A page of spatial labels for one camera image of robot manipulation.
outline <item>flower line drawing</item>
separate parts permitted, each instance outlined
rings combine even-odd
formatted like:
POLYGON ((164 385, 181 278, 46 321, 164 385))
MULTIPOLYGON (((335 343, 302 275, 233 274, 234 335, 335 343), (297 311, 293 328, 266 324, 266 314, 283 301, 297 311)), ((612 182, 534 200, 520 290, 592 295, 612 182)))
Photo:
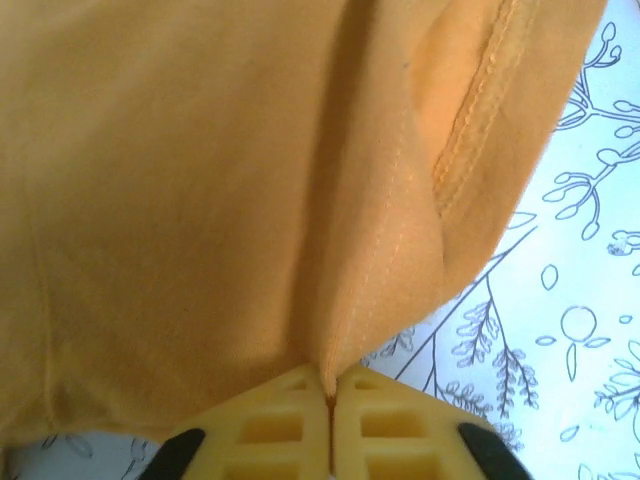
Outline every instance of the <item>flower line drawing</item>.
MULTIPOLYGON (((585 124, 593 117, 601 117, 624 125, 618 127, 614 136, 618 139, 631 138, 640 132, 640 106, 628 100, 614 102, 612 109, 604 109, 594 105, 589 88, 588 73, 593 69, 609 68, 620 61, 622 48, 613 45, 616 37, 616 25, 607 23, 600 34, 601 48, 595 57, 584 62, 578 79, 574 84, 564 115, 556 125, 556 131, 569 130, 585 124)), ((582 229, 582 240, 591 240, 600 230, 600 196, 598 185, 609 177, 620 165, 640 160, 640 140, 622 151, 613 148, 602 148, 596 153, 600 162, 600 171, 594 176, 584 172, 563 172, 556 176, 554 183, 558 187, 543 195, 548 203, 557 203, 565 199, 567 193, 574 189, 582 189, 583 194, 574 203, 561 209, 555 216, 557 220, 568 220, 575 217, 580 209, 589 201, 594 204, 591 219, 582 229)))
MULTIPOLYGON (((589 307, 572 306, 567 308, 560 319, 560 330, 571 343, 565 355, 567 375, 573 382, 576 379, 578 369, 578 345, 584 348, 600 348, 611 341, 609 337, 594 337, 598 326, 596 315, 589 307)), ((542 335, 536 339, 536 344, 541 347, 549 347, 558 340, 552 335, 542 335)))
MULTIPOLYGON (((634 361, 640 362, 640 342, 629 340, 627 345, 634 361)), ((594 408, 604 404, 606 413, 613 413, 615 421, 632 416, 633 434, 640 443, 640 365, 636 367, 630 360, 616 358, 615 363, 622 370, 609 377, 605 391, 595 392, 594 408)))

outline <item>stitched seam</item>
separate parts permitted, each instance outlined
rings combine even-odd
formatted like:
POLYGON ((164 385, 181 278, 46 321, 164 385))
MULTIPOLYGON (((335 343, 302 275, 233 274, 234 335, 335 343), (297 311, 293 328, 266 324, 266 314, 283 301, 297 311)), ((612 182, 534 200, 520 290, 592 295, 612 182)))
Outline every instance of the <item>stitched seam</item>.
MULTIPOLYGON (((396 176, 396 171, 397 171, 397 167, 398 167, 398 161, 400 159, 400 156, 402 155, 402 152, 404 151, 404 146, 405 146, 405 129, 406 129, 406 124, 407 124, 407 108, 405 108, 402 111, 402 120, 401 120, 401 126, 400 126, 400 135, 399 135, 399 139, 398 139, 398 147, 396 148, 396 161, 394 164, 394 170, 393 170, 393 176, 395 178, 396 176)), ((409 175, 409 179, 408 181, 410 182, 413 179, 413 175, 409 175)), ((392 195, 392 189, 393 189, 393 183, 391 183, 391 185, 389 186, 389 199, 387 199, 387 204, 386 204, 386 209, 388 212, 388 207, 389 207, 389 203, 390 203, 390 198, 392 195)), ((386 220, 388 218, 388 213, 387 215, 385 215, 385 222, 382 225, 380 234, 382 234, 382 230, 384 229, 384 225, 386 224, 386 220)), ((402 243, 402 240, 404 239, 404 229, 405 226, 407 224, 407 219, 406 217, 403 216, 402 222, 400 224, 400 234, 398 235, 398 239, 395 242, 395 247, 393 249, 393 253, 391 254, 391 256, 389 257, 389 260, 387 261, 387 266, 385 267, 384 270, 384 274, 382 276, 382 283, 380 284, 380 287, 378 289, 379 292, 383 292, 387 282, 389 280, 389 272, 391 270, 391 266, 393 265, 397 255, 398 255, 398 251, 400 250, 400 244, 402 243)), ((375 311, 376 306, 378 305, 378 301, 380 300, 380 294, 375 295, 374 299, 373 299, 373 303, 371 304, 371 306, 369 307, 369 314, 367 315, 366 319, 364 320, 364 324, 362 325, 362 335, 360 336, 360 341, 358 343, 358 352, 362 351, 362 348, 364 346, 364 342, 367 339, 367 332, 369 331, 369 327, 371 326, 371 318, 373 317, 373 313, 375 311)), ((355 313, 354 316, 352 316, 351 319, 351 323, 353 323, 353 319, 355 317, 355 313)), ((344 348, 345 348, 345 344, 343 344, 342 346, 342 354, 344 355, 344 348)))
POLYGON ((47 277, 45 274, 44 262, 42 261, 42 249, 40 243, 38 241, 38 236, 36 234, 36 227, 34 225, 34 211, 31 202, 31 197, 29 195, 29 189, 27 186, 27 175, 25 169, 23 168, 22 172, 22 189, 24 198, 26 200, 26 213, 27 213, 27 223, 29 227, 29 236, 31 239, 31 251, 33 258, 36 263, 36 272, 38 276, 38 289, 40 291, 40 303, 42 305, 42 318, 44 319, 44 336, 45 336, 45 355, 44 355, 44 378, 43 378, 43 394, 44 394, 44 405, 45 405, 45 418, 48 423, 48 427, 51 430, 55 430, 57 428, 58 422, 55 419, 54 406, 53 406, 53 395, 52 395, 52 382, 53 382, 53 373, 52 373, 52 355, 53 355, 53 328, 51 325, 51 303, 49 299, 49 285, 47 282, 47 277))
MULTIPOLYGON (((535 0, 534 6, 531 9, 531 13, 529 15, 529 19, 524 28, 524 33, 522 35, 523 37, 526 36, 527 32, 530 30, 533 19, 535 18, 535 12, 537 10, 538 4, 538 1, 535 0)), ((502 97, 505 93, 504 88, 500 89, 498 92, 495 92, 495 87, 494 89, 487 89, 487 86, 491 86, 492 83, 499 82, 500 80, 503 80, 503 84, 508 83, 508 81, 512 78, 512 76, 508 75, 509 67, 517 65, 522 56, 523 48, 521 47, 518 53, 511 59, 511 61, 507 60, 506 65, 496 67, 499 60, 501 59, 501 47, 504 44, 505 38, 507 38, 509 34, 514 13, 517 11, 517 7, 519 5, 520 2, 518 2, 518 0, 511 0, 506 6, 506 11, 504 5, 501 8, 503 12, 500 15, 500 17, 503 18, 502 28, 498 32, 496 32, 496 34, 494 34, 494 38, 497 37, 495 40, 495 44, 485 54, 487 65, 484 67, 478 86, 475 88, 475 95, 473 96, 472 103, 467 109, 467 113, 464 117, 460 131, 456 134, 453 147, 449 148, 449 153, 443 154, 440 158, 440 161, 436 164, 434 172, 434 176, 436 177, 434 187, 436 189, 436 201, 438 202, 438 204, 440 204, 439 210, 441 217, 445 216, 449 212, 455 201, 460 197, 462 187, 469 179, 473 169, 477 164, 477 160, 482 153, 486 137, 488 135, 490 127, 493 125, 493 121, 495 120, 495 117, 499 110, 499 101, 488 103, 488 100, 490 100, 491 98, 499 100, 499 98, 502 97), (479 126, 480 128, 474 128, 476 127, 476 124, 479 123, 478 121, 474 121, 474 119, 476 119, 478 116, 481 116, 483 112, 488 112, 489 115, 486 119, 482 120, 482 125, 479 126), (445 177, 450 174, 454 164, 459 163, 458 154, 460 153, 460 150, 462 150, 465 145, 467 150, 472 150, 472 147, 469 147, 468 144, 469 138, 472 138, 474 134, 478 139, 478 141, 475 142, 478 144, 478 146, 475 150, 473 150, 473 155, 462 164, 463 171, 455 180, 456 185, 453 189, 453 192, 448 195, 446 195, 446 193, 443 193, 443 198, 438 199, 437 190, 441 189, 444 185, 445 177)))
MULTIPOLYGON (((502 32, 501 32, 501 38, 499 41, 499 44, 496 46, 496 51, 494 52, 493 56, 494 58, 492 59, 492 66, 495 66, 495 55, 496 53, 499 54, 498 50, 499 50, 499 46, 503 43, 504 38, 506 37, 506 31, 509 27, 509 25, 511 24, 511 20, 513 17, 513 13, 516 10, 517 4, 519 2, 514 1, 511 4, 511 9, 509 11, 509 14, 507 16, 507 19, 505 21, 506 25, 504 26, 502 32)), ((507 65, 505 65, 501 70, 501 75, 500 77, 502 77, 503 81, 503 86, 500 89, 499 92, 497 92, 494 97, 495 101, 492 102, 491 104, 489 104, 487 106, 487 110, 490 112, 489 116, 487 117, 486 121, 483 122, 483 126, 484 128, 480 129, 479 131, 476 132, 476 136, 478 137, 478 144, 477 147, 474 150, 474 155, 469 159, 469 161, 467 162, 467 164, 465 165, 466 168, 465 170, 461 173, 461 175, 458 177, 457 179, 457 185, 453 191, 453 193, 451 195, 449 195, 448 199, 445 200, 444 205, 442 206, 441 209, 441 216, 444 217, 446 216, 449 211, 451 210, 451 208, 455 205, 455 203, 457 202, 457 200, 460 198, 460 196, 462 195, 462 189, 464 187, 464 185, 466 185, 467 181, 469 180, 469 178, 471 177, 471 173, 473 172, 473 170, 475 169, 477 163, 478 163, 478 159, 480 158, 482 152, 484 151, 484 147, 486 144, 486 140, 489 134, 489 130, 491 129, 491 127, 493 126, 494 120, 498 114, 499 111, 499 105, 500 102, 502 100, 502 98, 504 97, 505 93, 506 93, 506 88, 505 88, 505 84, 508 84, 509 81, 513 78, 513 70, 511 75, 509 75, 508 69, 509 67, 512 67, 513 69, 515 69, 515 67, 519 64, 520 59, 522 58, 522 54, 524 52, 524 45, 522 40, 524 38, 526 38, 528 32, 531 29, 531 25, 533 24, 533 20, 535 18, 535 13, 538 9, 539 6, 539 1, 538 0, 533 0, 532 1, 532 5, 533 7, 531 8, 531 12, 529 14, 529 18, 527 20, 527 23, 525 25, 524 31, 521 34, 520 37, 520 48, 518 49, 518 52, 515 54, 514 58, 511 60, 511 62, 509 62, 507 65)), ((487 73, 486 76, 489 77, 491 75, 491 71, 487 68, 487 73)), ((482 95, 482 92, 479 90, 478 91, 478 96, 482 95)))
POLYGON ((387 193, 387 201, 385 202, 385 206, 384 206, 384 216, 382 218, 382 223, 381 226, 378 230, 378 233, 376 234, 376 241, 374 243, 374 247, 373 247, 373 251, 371 253, 371 257, 369 260, 369 264, 367 266, 367 273, 364 276, 364 279, 362 281, 362 286, 360 288, 360 291, 358 293, 358 296, 356 298, 356 301, 354 303, 353 308, 351 309, 351 312, 349 314, 349 317, 346 321, 341 322, 341 324, 338 326, 337 330, 336 330, 336 335, 335 335, 335 341, 333 342, 333 347, 331 349, 331 351, 329 352, 329 354, 327 355, 327 360, 325 362, 325 367, 326 367, 326 372, 331 371, 332 367, 334 367, 336 365, 337 359, 338 357, 342 357, 344 356, 344 352, 346 350, 346 346, 347 346, 347 339, 349 338, 349 336, 351 335, 351 330, 352 330, 352 326, 353 326, 353 320, 355 319, 358 311, 360 310, 360 305, 362 303, 362 298, 364 296, 364 292, 366 291, 368 285, 369 285, 369 280, 371 278, 371 271, 373 270, 373 264, 374 264, 374 260, 376 259, 378 252, 380 250, 380 242, 382 240, 382 233, 385 230, 385 225, 387 224, 388 218, 389 218, 389 206, 391 205, 391 197, 392 197, 392 193, 393 193, 393 186, 395 185, 395 180, 396 180, 396 174, 397 174, 397 170, 398 170, 398 163, 400 160, 400 155, 402 153, 402 145, 404 143, 404 129, 405 129, 405 120, 406 120, 406 109, 403 110, 402 113, 402 120, 401 120, 401 128, 400 128, 400 133, 399 133, 399 140, 397 142, 397 145, 399 146, 396 149, 396 154, 395 154, 395 161, 393 164, 393 168, 391 171, 391 180, 389 182, 389 188, 388 188, 388 193, 387 193))
POLYGON ((511 17, 511 15, 513 14, 513 11, 515 9, 515 4, 516 4, 517 0, 510 0, 509 2, 509 8, 507 11, 507 15, 506 15, 506 19, 505 22, 503 23, 502 29, 498 32, 498 40, 497 43, 493 46, 493 48, 491 49, 491 53, 489 52, 485 52, 485 58, 489 59, 489 62, 487 64, 487 66, 485 67, 484 71, 481 73, 481 79, 480 79, 480 83, 478 84, 478 86, 476 87, 476 91, 475 91, 475 95, 473 96, 473 100, 471 102, 471 105, 469 105, 468 109, 467 109, 467 113, 464 117, 463 120, 463 124, 462 127, 460 129, 460 131, 457 133, 456 138, 455 138, 455 143, 453 145, 453 148, 451 149, 451 153, 447 154, 444 153, 439 161, 436 163, 436 166, 434 168, 434 175, 435 175, 435 188, 437 189, 440 185, 443 184, 444 181, 444 177, 449 173, 452 164, 454 163, 456 156, 461 148, 461 144, 462 144, 462 139, 465 137, 465 134, 467 132, 467 130, 470 128, 471 125, 471 117, 473 116, 473 114, 475 113, 475 109, 476 106, 478 105, 478 103, 481 100, 482 97, 482 93, 484 92, 484 87, 485 87, 485 83, 487 81, 487 77, 490 77, 491 74, 493 73, 493 67, 496 63, 496 51, 498 50, 498 48, 501 46, 503 40, 504 40, 504 36, 506 34, 507 28, 509 26, 509 19, 511 17))

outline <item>orange fabric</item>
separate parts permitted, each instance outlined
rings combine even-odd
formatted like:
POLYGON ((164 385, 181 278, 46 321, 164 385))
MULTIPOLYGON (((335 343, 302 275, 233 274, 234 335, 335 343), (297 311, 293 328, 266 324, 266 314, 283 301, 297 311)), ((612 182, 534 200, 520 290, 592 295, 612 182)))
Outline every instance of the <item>orange fabric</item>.
POLYGON ((604 0, 0 6, 0 442, 336 377, 482 267, 604 0))

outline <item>stitching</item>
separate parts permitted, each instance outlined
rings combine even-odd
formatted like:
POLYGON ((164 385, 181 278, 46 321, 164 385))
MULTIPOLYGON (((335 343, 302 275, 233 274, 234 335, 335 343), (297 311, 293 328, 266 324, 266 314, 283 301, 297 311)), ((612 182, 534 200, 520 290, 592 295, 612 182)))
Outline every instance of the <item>stitching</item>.
MULTIPOLYGON (((530 31, 531 25, 533 24, 533 20, 535 18, 535 12, 537 11, 538 6, 539 6, 539 1, 538 0, 534 0, 532 3, 533 3, 533 8, 532 8, 532 11, 531 11, 531 13, 529 15, 529 19, 527 20, 527 23, 525 25, 525 29, 524 29, 524 32, 523 32, 521 38, 524 38, 528 34, 528 32, 530 31)), ((513 15, 513 11, 515 10, 515 5, 512 4, 512 6, 513 6, 513 8, 509 12, 509 15, 508 15, 507 20, 506 20, 507 23, 510 23, 511 16, 513 15)), ((505 28, 503 29, 503 32, 501 32, 501 33, 504 33, 507 30, 507 26, 508 25, 505 25, 505 28)), ((502 41, 504 40, 505 36, 506 35, 502 35, 502 37, 500 39, 500 43, 502 43, 502 41)), ((518 52, 516 53, 516 55, 514 56, 514 58, 511 61, 511 66, 512 67, 514 67, 514 66, 519 64, 523 53, 524 53, 524 46, 521 44, 520 48, 518 49, 518 52)), ((493 64, 495 64, 495 54, 493 54, 491 57, 493 57, 492 58, 493 64)), ((491 72, 489 71, 489 68, 487 68, 487 74, 489 75, 490 73, 491 72)), ((508 74, 503 74, 503 78, 505 76, 507 76, 507 78, 505 79, 507 83, 509 82, 509 80, 511 80, 511 78, 513 78, 512 75, 508 76, 508 74)), ((505 93, 505 90, 503 88, 503 89, 500 90, 498 95, 500 95, 500 97, 503 97, 504 93, 505 93)), ((490 107, 493 107, 493 108, 491 109, 492 111, 490 112, 490 115, 488 116, 486 122, 484 123, 484 128, 478 131, 478 137, 480 138, 480 142, 479 142, 479 144, 477 146, 477 149, 475 151, 475 155, 468 162, 467 168, 460 175, 460 177, 458 178, 458 181, 456 182, 457 185, 455 187, 455 190, 453 191, 453 193, 449 196, 448 200, 443 205, 442 211, 441 211, 441 215, 442 216, 445 216, 445 215, 447 215, 447 213, 449 213, 449 211, 451 210, 453 205, 456 203, 456 201, 462 195, 462 188, 464 187, 464 185, 469 180, 469 177, 471 176, 472 171, 476 167, 478 159, 480 158, 481 153, 484 151, 484 146, 485 146, 485 143, 486 143, 487 135, 489 133, 489 129, 493 125, 493 122, 494 122, 494 120, 495 120, 495 118, 496 118, 496 116, 498 114, 498 111, 499 111, 499 104, 496 101, 493 105, 490 105, 490 107)))
MULTIPOLYGON (((395 178, 396 175, 396 170, 397 170, 397 166, 398 166, 398 161, 400 159, 400 156, 402 155, 402 152, 404 151, 404 146, 405 146, 405 128, 406 128, 406 123, 407 123, 407 108, 405 108, 402 111, 402 120, 401 120, 401 126, 400 126, 400 134, 399 134, 399 139, 398 139, 398 147, 396 148, 396 161, 394 164, 394 170, 393 170, 393 176, 395 178)), ((413 174, 409 175, 408 181, 411 182, 413 180, 413 174)), ((388 212, 388 207, 389 207, 389 203, 390 203, 390 198, 391 198, 391 190, 393 188, 393 183, 390 184, 389 186, 389 199, 387 200, 387 204, 385 206, 385 208, 387 209, 388 212)), ((409 187, 405 188, 405 193, 407 193, 409 191, 409 187)), ((380 229, 380 235, 382 234, 382 230, 384 229, 384 225, 386 224, 386 219, 388 218, 388 213, 385 215, 385 221, 382 224, 382 227, 380 229)), ((387 261, 387 266, 385 267, 384 270, 384 274, 382 276, 382 283, 380 284, 379 287, 379 291, 382 292, 384 291, 387 282, 389 280, 389 272, 391 270, 391 266, 393 265, 393 262, 395 261, 395 258, 398 254, 398 251, 400 250, 400 244, 402 243, 402 240, 404 239, 404 229, 407 223, 407 219, 406 217, 403 217, 402 223, 400 224, 400 235, 398 235, 398 239, 396 240, 396 244, 395 244, 395 248, 393 249, 393 253, 391 254, 391 256, 389 257, 389 260, 387 261)), ((362 335, 360 336, 360 341, 358 343, 358 352, 362 351, 362 348, 364 346, 364 342, 367 339, 367 332, 369 331, 369 327, 371 326, 371 318, 373 317, 373 312, 376 308, 376 306, 378 305, 378 301, 380 300, 380 295, 376 295, 373 299, 373 303, 371 304, 371 306, 369 307, 369 314, 367 315, 366 319, 364 320, 364 323, 362 325, 362 335)))
POLYGON ((53 328, 51 325, 51 302, 49 295, 46 293, 49 291, 49 285, 45 275, 44 262, 42 261, 42 249, 38 242, 38 236, 36 235, 36 227, 34 225, 34 211, 29 195, 29 189, 27 186, 27 174, 26 167, 22 172, 22 189, 25 198, 26 213, 29 226, 29 236, 31 237, 32 254, 36 262, 36 272, 38 276, 38 287, 40 290, 40 301, 42 304, 42 316, 44 318, 44 336, 45 336, 45 356, 44 356, 44 378, 43 378, 43 393, 44 393, 44 405, 45 405, 45 418, 50 430, 57 428, 57 422, 55 420, 54 405, 53 405, 53 328))
MULTIPOLYGON (((533 3, 533 8, 531 9, 529 19, 527 21, 527 24, 523 32, 523 36, 525 36, 527 32, 530 30, 531 24, 533 23, 533 20, 535 18, 535 12, 539 5, 538 0, 534 0, 532 3, 533 3)), ((509 62, 507 65, 505 65, 502 68, 496 68, 496 63, 499 60, 499 54, 501 53, 500 47, 504 44, 504 40, 508 36, 509 27, 512 24, 514 13, 516 12, 519 4, 520 2, 518 2, 517 0, 511 0, 510 3, 508 4, 508 9, 506 11, 506 14, 504 15, 504 22, 503 22, 502 28, 497 34, 497 40, 495 45, 491 49, 491 53, 488 55, 488 57, 485 57, 485 58, 488 58, 487 66, 485 67, 482 79, 476 88, 476 94, 473 97, 472 104, 469 106, 467 110, 467 114, 465 115, 461 130, 456 136, 453 149, 451 150, 451 153, 447 155, 446 164, 445 162, 438 162, 438 165, 436 166, 436 170, 441 170, 439 173, 436 172, 436 188, 443 185, 444 178, 447 176, 447 174, 450 173, 450 170, 453 167, 453 164, 457 158, 457 155, 460 152, 460 150, 463 148, 465 141, 468 140, 469 136, 471 136, 472 133, 474 133, 474 132, 468 132, 468 130, 472 128, 472 123, 473 123, 473 126, 475 126, 475 124, 478 123, 478 122, 472 122, 472 117, 477 116, 476 110, 478 106, 480 105, 480 108, 481 108, 482 107, 481 104, 486 105, 487 103, 486 97, 496 98, 496 97, 500 97, 504 93, 503 89, 493 94, 490 91, 486 92, 485 90, 486 90, 487 83, 491 82, 491 79, 496 76, 498 77, 498 80, 496 81, 499 81, 502 78, 503 80, 505 80, 505 82, 508 82, 512 77, 508 76, 508 74, 505 74, 504 73, 505 70, 507 70, 509 66, 517 65, 519 63, 519 60, 524 50, 522 46, 519 48, 517 54, 514 56, 511 62, 509 62)), ((480 154, 483 151, 484 140, 486 140, 490 127, 493 125, 493 121, 497 116, 497 113, 499 110, 498 107, 499 107, 498 101, 495 101, 492 104, 488 105, 487 110, 489 110, 489 115, 482 122, 482 128, 476 129, 475 131, 477 137, 480 139, 477 149, 475 150, 473 156, 469 158, 467 162, 465 162, 465 164, 463 164, 464 171, 461 172, 461 174, 459 175, 453 192, 449 194, 447 198, 439 199, 439 203, 441 205, 441 208, 440 208, 441 217, 444 217, 450 211, 451 207, 460 197, 463 186, 466 184, 467 180, 471 176, 471 173, 477 164, 478 158, 480 157, 480 154)))
POLYGON ((436 174, 436 183, 435 183, 436 188, 443 183, 444 177, 449 173, 449 170, 451 169, 452 164, 454 163, 456 155, 458 154, 461 148, 461 143, 462 143, 461 139, 465 136, 466 131, 469 129, 471 125, 471 117, 475 113, 475 109, 478 103, 480 102, 480 98, 482 97, 482 93, 484 92, 485 84, 487 82, 487 77, 491 76, 491 74, 494 71, 494 66, 496 63, 496 51, 504 41, 505 33, 509 26, 510 18, 515 9, 516 1, 517 0, 510 0, 509 2, 509 9, 507 11, 505 22, 502 26, 502 29, 498 33, 497 43, 494 45, 494 47, 491 49, 491 53, 488 55, 489 62, 484 72, 482 72, 482 79, 480 80, 480 83, 476 87, 476 92, 475 92, 475 95, 473 96, 473 101, 471 102, 471 105, 469 105, 469 108, 467 109, 467 113, 464 117, 460 132, 456 135, 453 149, 450 155, 445 156, 445 158, 441 157, 441 160, 438 161, 436 164, 435 172, 434 172, 436 174))
MULTIPOLYGON (((337 340, 336 342, 333 342, 333 348, 331 349, 331 351, 329 352, 329 354, 327 355, 327 360, 325 361, 325 367, 327 372, 330 371, 331 367, 334 366, 336 364, 338 355, 340 357, 342 357, 344 355, 344 352, 347 348, 347 339, 349 338, 349 336, 351 335, 351 331, 352 331, 352 327, 353 327, 353 320, 355 319, 358 311, 360 310, 360 306, 362 303, 362 297, 364 296, 364 292, 367 288, 367 286, 369 285, 369 280, 371 278, 371 271, 373 270, 373 264, 374 264, 374 260, 376 259, 379 250, 380 250, 380 242, 382 239, 382 233, 384 231, 384 227, 387 224, 388 218, 389 218, 389 206, 391 204, 391 196, 393 193, 393 187, 395 184, 395 180, 396 180, 396 175, 397 175, 397 170, 398 170, 398 163, 400 160, 400 155, 402 153, 402 147, 404 144, 404 130, 405 130, 405 124, 406 124, 406 113, 407 113, 407 109, 405 108, 402 112, 402 119, 401 119, 401 127, 400 127, 400 133, 399 133, 399 139, 397 142, 398 147, 396 148, 396 153, 395 153, 395 161, 393 164, 393 168, 392 168, 392 173, 391 173, 391 181, 389 182, 389 189, 388 189, 388 193, 387 193, 387 201, 385 203, 384 206, 384 217, 382 219, 382 224, 378 230, 378 233, 376 235, 376 241, 373 247, 373 251, 369 260, 369 265, 367 267, 367 273, 364 276, 364 279, 362 281, 362 287, 360 288, 360 291, 358 293, 358 297, 356 299, 356 302, 354 303, 353 308, 351 309, 351 312, 349 314, 348 319, 346 320, 346 322, 342 322, 336 331, 336 335, 335 335, 335 339, 337 340)), ((387 272, 390 268, 390 263, 393 260, 393 256, 392 258, 389 260, 389 265, 387 267, 387 272)), ((362 345, 362 343, 364 342, 364 338, 360 339, 359 342, 359 346, 362 345)))

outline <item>floral patterned surface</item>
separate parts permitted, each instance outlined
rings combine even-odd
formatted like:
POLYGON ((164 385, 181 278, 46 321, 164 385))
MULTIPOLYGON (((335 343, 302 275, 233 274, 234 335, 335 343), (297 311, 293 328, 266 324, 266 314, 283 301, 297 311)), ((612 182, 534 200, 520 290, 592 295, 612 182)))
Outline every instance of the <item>floral patterned surface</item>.
MULTIPOLYGON (((640 480, 640 10, 612 0, 489 263, 363 363, 487 418, 536 479, 640 480)), ((141 438, 59 435, 13 480, 134 480, 141 438)))

